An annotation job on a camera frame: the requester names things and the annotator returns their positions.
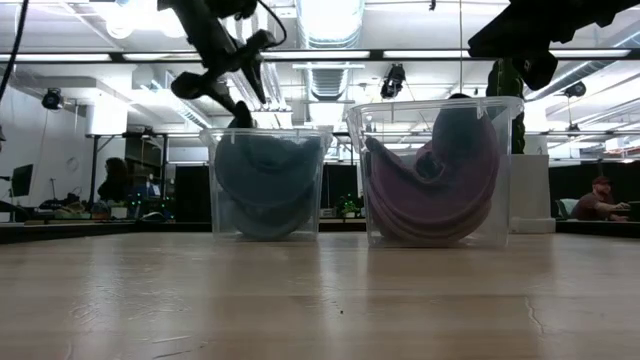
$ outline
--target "black cable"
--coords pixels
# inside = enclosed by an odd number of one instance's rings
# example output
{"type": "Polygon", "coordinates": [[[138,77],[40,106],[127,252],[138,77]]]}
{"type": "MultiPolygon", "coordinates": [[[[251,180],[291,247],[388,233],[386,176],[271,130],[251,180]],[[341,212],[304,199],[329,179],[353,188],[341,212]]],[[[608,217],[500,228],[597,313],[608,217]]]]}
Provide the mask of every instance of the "black cable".
{"type": "Polygon", "coordinates": [[[22,41],[22,33],[24,32],[24,23],[27,20],[27,8],[29,7],[29,0],[22,0],[22,9],[20,10],[20,21],[18,21],[18,28],[16,29],[16,39],[13,41],[13,49],[11,50],[11,56],[7,63],[7,68],[4,69],[4,75],[2,76],[2,84],[0,84],[0,103],[2,97],[9,84],[9,78],[13,72],[13,66],[16,63],[16,57],[18,56],[18,49],[20,49],[20,42],[22,41]]]}
{"type": "Polygon", "coordinates": [[[287,41],[287,29],[284,27],[284,24],[282,24],[282,20],[280,20],[278,15],[276,15],[276,13],[273,12],[273,10],[271,10],[271,8],[267,6],[267,4],[265,4],[263,0],[258,0],[258,2],[260,3],[260,5],[262,5],[262,7],[264,7],[265,10],[267,10],[267,12],[269,12],[269,14],[273,17],[273,19],[278,23],[278,26],[280,26],[280,29],[282,29],[282,34],[283,34],[282,40],[278,41],[275,44],[271,44],[267,46],[267,49],[284,44],[284,42],[287,41]]]}

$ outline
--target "computer monitor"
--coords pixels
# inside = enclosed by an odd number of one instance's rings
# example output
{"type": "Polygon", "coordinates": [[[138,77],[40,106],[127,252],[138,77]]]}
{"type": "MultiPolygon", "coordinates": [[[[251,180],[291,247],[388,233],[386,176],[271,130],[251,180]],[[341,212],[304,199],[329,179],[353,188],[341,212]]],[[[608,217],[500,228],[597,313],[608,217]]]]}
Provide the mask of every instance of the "computer monitor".
{"type": "Polygon", "coordinates": [[[11,176],[11,197],[27,196],[31,189],[33,164],[15,168],[11,176]]]}

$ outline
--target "clear plastic bin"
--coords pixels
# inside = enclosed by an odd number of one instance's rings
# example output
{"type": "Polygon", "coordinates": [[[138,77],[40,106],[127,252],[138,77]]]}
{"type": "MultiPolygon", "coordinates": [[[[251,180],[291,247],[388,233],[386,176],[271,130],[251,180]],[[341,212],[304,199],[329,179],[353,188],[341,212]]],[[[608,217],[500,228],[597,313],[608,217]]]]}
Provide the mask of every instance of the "clear plastic bin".
{"type": "Polygon", "coordinates": [[[511,120],[523,109],[493,97],[349,110],[369,244],[505,246],[511,120]]]}
{"type": "Polygon", "coordinates": [[[304,129],[202,131],[209,148],[214,238],[315,239],[331,138],[304,129]]]}

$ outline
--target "purple fabric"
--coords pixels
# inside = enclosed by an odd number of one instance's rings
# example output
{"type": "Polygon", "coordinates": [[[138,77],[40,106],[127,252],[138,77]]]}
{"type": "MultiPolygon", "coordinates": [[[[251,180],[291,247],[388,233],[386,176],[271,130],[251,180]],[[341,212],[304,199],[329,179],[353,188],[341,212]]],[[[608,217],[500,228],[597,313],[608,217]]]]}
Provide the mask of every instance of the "purple fabric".
{"type": "Polygon", "coordinates": [[[448,246],[482,225],[491,210],[500,158],[490,120],[475,116],[475,110],[443,110],[433,143],[418,150],[413,166],[367,139],[369,210],[385,237],[448,246]],[[472,136],[460,129],[465,126],[472,136]]]}

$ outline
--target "wooden table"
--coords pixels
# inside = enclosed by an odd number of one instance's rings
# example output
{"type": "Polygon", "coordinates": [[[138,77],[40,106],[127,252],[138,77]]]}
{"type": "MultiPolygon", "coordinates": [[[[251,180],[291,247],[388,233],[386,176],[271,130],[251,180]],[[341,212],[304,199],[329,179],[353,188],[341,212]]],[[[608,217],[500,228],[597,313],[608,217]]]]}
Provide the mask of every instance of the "wooden table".
{"type": "Polygon", "coordinates": [[[2,359],[637,359],[640,244],[369,250],[129,234],[0,247],[2,359]]]}

